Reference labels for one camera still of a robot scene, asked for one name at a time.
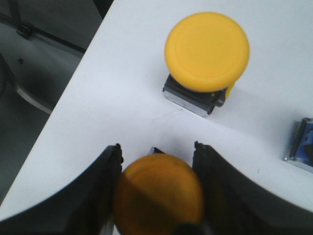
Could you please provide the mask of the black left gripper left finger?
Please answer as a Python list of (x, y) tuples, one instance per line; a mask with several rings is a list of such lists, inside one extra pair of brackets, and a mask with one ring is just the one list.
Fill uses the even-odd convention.
[(41, 203), (1, 221), (2, 235), (111, 235), (112, 198), (123, 163), (109, 145), (75, 180)]

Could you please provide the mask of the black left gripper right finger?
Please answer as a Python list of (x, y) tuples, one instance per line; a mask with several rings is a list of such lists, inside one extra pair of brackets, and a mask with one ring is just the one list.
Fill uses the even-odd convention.
[(204, 192), (212, 235), (311, 235), (313, 213), (259, 186), (212, 146), (194, 143), (192, 168)]

